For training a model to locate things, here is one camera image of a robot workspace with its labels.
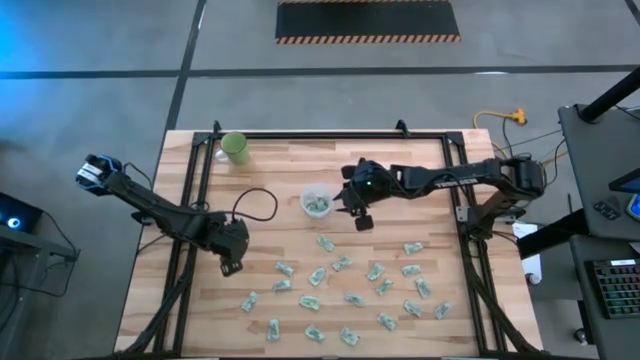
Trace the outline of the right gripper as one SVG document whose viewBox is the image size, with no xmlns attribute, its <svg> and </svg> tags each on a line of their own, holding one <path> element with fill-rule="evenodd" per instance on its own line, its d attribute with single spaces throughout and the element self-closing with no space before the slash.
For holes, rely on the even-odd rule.
<svg viewBox="0 0 640 360">
<path fill-rule="evenodd" d="M 371 230 L 374 222 L 367 208 L 374 202 L 391 197 L 393 177 L 379 163 L 365 158 L 361 158 L 357 165 L 343 166 L 341 175 L 345 182 L 333 200 L 341 200 L 343 207 L 335 211 L 351 215 L 357 231 Z"/>
</svg>

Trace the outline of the clear plastic cup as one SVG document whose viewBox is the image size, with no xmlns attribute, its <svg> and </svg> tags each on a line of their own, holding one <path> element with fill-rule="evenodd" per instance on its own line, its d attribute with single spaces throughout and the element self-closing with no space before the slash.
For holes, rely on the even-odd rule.
<svg viewBox="0 0 640 360">
<path fill-rule="evenodd" d="M 300 206 L 311 218 L 326 217 L 333 208 L 333 196 L 327 184 L 315 183 L 304 187 L 300 195 Z"/>
</svg>

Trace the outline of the black hazard striped floor mat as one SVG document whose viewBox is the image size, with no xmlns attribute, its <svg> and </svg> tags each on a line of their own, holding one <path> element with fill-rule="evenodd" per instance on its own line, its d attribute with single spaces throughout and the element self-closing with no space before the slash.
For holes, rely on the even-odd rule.
<svg viewBox="0 0 640 360">
<path fill-rule="evenodd" d="M 456 43 L 449 0 L 282 0 L 278 45 Z"/>
</svg>

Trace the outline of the white box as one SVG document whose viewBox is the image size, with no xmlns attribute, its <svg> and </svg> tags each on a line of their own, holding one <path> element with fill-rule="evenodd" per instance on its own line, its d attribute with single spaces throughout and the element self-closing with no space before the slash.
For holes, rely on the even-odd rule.
<svg viewBox="0 0 640 360">
<path fill-rule="evenodd" d="M 516 243 L 519 249 L 522 249 L 522 239 L 538 230 L 535 224 L 515 222 L 512 224 L 513 234 L 516 237 Z M 533 255 L 522 261 L 522 267 L 525 273 L 525 280 L 529 286 L 536 286 L 542 280 L 542 266 L 540 255 Z"/>
</svg>

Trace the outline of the black computer blue light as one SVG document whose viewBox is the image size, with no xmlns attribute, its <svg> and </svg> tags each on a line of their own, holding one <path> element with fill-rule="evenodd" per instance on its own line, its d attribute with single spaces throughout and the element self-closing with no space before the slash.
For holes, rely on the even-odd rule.
<svg viewBox="0 0 640 360">
<path fill-rule="evenodd" d="M 43 210 L 0 192 L 0 225 L 33 234 Z"/>
</svg>

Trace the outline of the dark grey desk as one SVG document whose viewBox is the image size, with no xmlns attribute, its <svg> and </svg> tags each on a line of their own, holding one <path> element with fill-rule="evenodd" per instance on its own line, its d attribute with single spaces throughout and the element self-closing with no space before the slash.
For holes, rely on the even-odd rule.
<svg viewBox="0 0 640 360">
<path fill-rule="evenodd" d="M 605 318 L 585 268 L 586 261 L 640 259 L 640 254 L 625 241 L 574 235 L 569 244 L 583 297 L 585 329 L 597 347 L 599 358 L 640 360 L 640 318 Z"/>
<path fill-rule="evenodd" d="M 614 109 L 596 124 L 582 121 L 574 106 L 558 110 L 589 232 L 601 238 L 640 241 L 640 222 L 626 213 L 631 198 L 608 184 L 640 168 L 640 115 Z M 592 205 L 600 200 L 620 205 L 621 217 L 609 221 Z"/>
</svg>

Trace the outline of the small black remote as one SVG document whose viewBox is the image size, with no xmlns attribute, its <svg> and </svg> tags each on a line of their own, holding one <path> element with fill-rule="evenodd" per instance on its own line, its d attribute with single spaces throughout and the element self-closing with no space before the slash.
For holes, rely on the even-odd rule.
<svg viewBox="0 0 640 360">
<path fill-rule="evenodd" d="M 621 217 L 620 205 L 616 202 L 600 200 L 595 202 L 592 207 L 598 214 L 609 221 Z"/>
</svg>

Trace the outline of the black pole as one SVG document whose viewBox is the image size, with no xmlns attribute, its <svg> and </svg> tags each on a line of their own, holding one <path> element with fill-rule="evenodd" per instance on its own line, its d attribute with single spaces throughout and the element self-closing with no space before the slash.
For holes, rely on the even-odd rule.
<svg viewBox="0 0 640 360">
<path fill-rule="evenodd" d="M 638 89 L 640 89 L 640 66 L 614 84 L 596 100 L 579 110 L 579 118 L 586 123 L 596 124 L 605 112 Z"/>
</svg>

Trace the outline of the blue lit tablet screen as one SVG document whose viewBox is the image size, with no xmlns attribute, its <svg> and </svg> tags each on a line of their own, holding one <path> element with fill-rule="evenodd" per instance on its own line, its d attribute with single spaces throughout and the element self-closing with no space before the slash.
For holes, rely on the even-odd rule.
<svg viewBox="0 0 640 360">
<path fill-rule="evenodd" d="M 640 222 L 640 168 L 611 181 L 608 184 L 611 191 L 628 193 L 631 195 L 626 205 L 626 213 Z"/>
</svg>

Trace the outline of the backlit black keyboard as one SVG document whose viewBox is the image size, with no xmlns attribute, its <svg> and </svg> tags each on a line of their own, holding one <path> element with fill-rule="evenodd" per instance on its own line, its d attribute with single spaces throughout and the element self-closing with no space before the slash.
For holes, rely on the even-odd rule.
<svg viewBox="0 0 640 360">
<path fill-rule="evenodd" d="M 605 318 L 640 318 L 640 259 L 590 260 L 585 268 Z"/>
</svg>

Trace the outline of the black aluminium table frame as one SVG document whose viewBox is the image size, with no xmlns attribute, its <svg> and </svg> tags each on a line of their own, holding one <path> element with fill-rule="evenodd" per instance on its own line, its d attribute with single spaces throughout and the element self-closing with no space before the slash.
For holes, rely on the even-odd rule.
<svg viewBox="0 0 640 360">
<path fill-rule="evenodd" d="M 327 184 L 336 195 L 342 188 L 341 168 L 360 158 L 383 165 L 409 164 L 436 168 L 458 163 L 461 151 L 450 134 L 398 131 L 373 132 L 255 132 L 249 135 L 250 160 L 234 166 L 214 159 L 214 148 L 192 150 L 189 131 L 166 135 L 154 188 L 172 201 L 204 201 L 214 210 L 237 209 L 248 214 L 250 244 L 243 269 L 224 277 L 216 256 L 199 252 L 195 258 L 189 305 L 182 330 L 182 355 L 218 358 L 284 357 L 440 357 L 475 356 L 481 346 L 495 347 L 487 308 L 469 296 L 461 248 L 454 222 L 454 197 L 444 190 L 414 201 L 391 199 L 374 204 L 374 227 L 359 232 L 353 219 L 334 208 L 326 217 L 309 217 L 300 195 L 309 184 Z M 317 243 L 324 235 L 335 249 Z M 424 249 L 407 255 L 405 243 L 421 242 Z M 331 265 L 348 256 L 352 264 L 336 272 Z M 294 268 L 291 277 L 275 268 L 283 262 Z M 374 263 L 385 266 L 375 281 L 366 274 Z M 420 265 L 419 274 L 405 277 L 401 268 Z M 325 278 L 313 287 L 309 276 L 319 267 Z M 415 280 L 424 278 L 431 295 L 422 299 Z M 274 292 L 273 284 L 289 279 L 292 288 Z M 393 287 L 379 296 L 385 279 Z M 241 309 L 250 292 L 259 296 L 253 309 Z M 365 305 L 347 303 L 356 294 Z M 318 311 L 299 305 L 301 296 L 319 299 Z M 423 310 L 421 318 L 408 314 L 409 300 Z M 452 305 L 441 320 L 435 307 Z M 386 313 L 396 322 L 393 332 L 376 321 Z M 280 321 L 281 338 L 266 339 L 270 319 Z M 315 325 L 322 343 L 304 330 Z M 360 336 L 355 347 L 344 343 L 340 331 L 348 327 Z"/>
</svg>

